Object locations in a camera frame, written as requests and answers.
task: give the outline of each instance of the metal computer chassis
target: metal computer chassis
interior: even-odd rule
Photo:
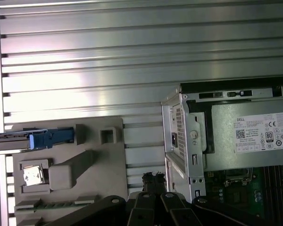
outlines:
[[[273,132],[272,139],[266,138],[260,133],[263,128],[256,127],[283,113],[281,76],[183,83],[162,103],[162,110],[167,188],[188,201],[206,195],[204,171],[283,165],[283,140],[276,140]],[[266,130],[282,123],[274,121],[266,121]],[[235,133],[235,127],[248,123],[258,131],[254,139],[258,135],[264,144],[239,144],[252,135],[245,128]]]

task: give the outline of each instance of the motherboard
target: motherboard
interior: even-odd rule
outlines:
[[[205,172],[207,196],[264,218],[260,168]]]

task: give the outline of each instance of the ridged metal wall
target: ridged metal wall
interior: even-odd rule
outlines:
[[[0,33],[6,129],[121,115],[129,192],[164,171],[178,83],[283,75],[279,0],[0,0]]]

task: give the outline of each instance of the screw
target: screw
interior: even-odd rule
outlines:
[[[207,202],[207,200],[205,200],[205,199],[198,199],[198,202],[200,202],[200,203],[206,203]]]
[[[191,137],[192,139],[197,139],[197,137],[198,137],[198,132],[197,132],[196,130],[192,130],[192,131],[190,132],[190,137]]]
[[[167,193],[167,194],[166,194],[166,197],[167,197],[167,198],[173,198],[174,195],[173,195],[172,193]]]

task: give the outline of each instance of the white sticker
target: white sticker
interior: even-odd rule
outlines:
[[[236,118],[233,135],[237,153],[283,149],[283,113]]]

